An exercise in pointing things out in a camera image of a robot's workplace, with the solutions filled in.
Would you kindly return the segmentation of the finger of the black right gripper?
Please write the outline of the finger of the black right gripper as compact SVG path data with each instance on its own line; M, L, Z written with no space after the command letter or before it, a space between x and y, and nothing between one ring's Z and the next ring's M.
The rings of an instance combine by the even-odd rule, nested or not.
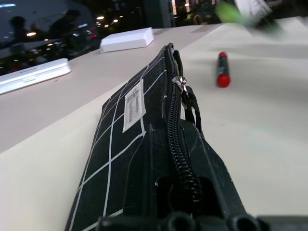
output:
M284 29L274 19L266 18L252 23L249 30L272 38L279 38L284 34Z

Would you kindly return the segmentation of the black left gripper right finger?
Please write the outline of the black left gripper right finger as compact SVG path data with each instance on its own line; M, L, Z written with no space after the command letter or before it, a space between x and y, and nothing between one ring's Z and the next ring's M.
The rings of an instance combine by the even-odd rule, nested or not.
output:
M245 214L232 178L219 155L193 123L180 121L191 165L202 186L203 215Z

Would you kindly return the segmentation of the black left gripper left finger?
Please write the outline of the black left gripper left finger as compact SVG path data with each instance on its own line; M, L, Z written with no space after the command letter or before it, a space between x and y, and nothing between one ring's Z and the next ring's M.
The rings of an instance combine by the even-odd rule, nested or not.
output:
M125 213L172 213L177 210L175 170L166 124L150 124L131 158L124 196Z

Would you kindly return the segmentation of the black white-grid zipper pouch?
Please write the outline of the black white-grid zipper pouch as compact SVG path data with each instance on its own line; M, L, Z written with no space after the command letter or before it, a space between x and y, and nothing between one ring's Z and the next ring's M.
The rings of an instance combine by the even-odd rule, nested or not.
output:
M170 43L102 106L65 231L93 230L99 216L122 209L129 161L159 119L167 125L162 145L175 168L176 190L193 205L198 202L201 184L180 143L180 111L197 127L201 117L184 81L180 53Z

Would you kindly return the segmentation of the green highlighter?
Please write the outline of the green highlighter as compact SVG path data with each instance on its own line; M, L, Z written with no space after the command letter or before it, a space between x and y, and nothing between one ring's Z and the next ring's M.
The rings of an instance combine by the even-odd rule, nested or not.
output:
M248 14L238 8L239 0L218 0L215 14L222 23L247 25L251 22Z

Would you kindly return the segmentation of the red capped black marker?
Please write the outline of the red capped black marker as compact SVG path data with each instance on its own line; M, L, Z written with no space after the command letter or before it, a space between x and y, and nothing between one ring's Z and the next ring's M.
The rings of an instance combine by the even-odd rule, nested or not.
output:
M231 83L228 56L226 52L220 52L217 62L217 86L226 88Z

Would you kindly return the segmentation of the white rectangular box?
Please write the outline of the white rectangular box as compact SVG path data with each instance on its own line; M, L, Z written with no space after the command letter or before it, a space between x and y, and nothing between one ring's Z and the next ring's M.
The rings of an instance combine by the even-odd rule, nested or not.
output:
M113 52L147 47L154 40L151 27L108 35L100 43L100 51Z

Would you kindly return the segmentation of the white flat tray box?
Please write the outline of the white flat tray box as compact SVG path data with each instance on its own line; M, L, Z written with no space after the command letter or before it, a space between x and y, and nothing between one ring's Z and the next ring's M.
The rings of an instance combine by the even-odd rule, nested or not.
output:
M0 76L0 95L25 88L71 72L68 59L62 58Z

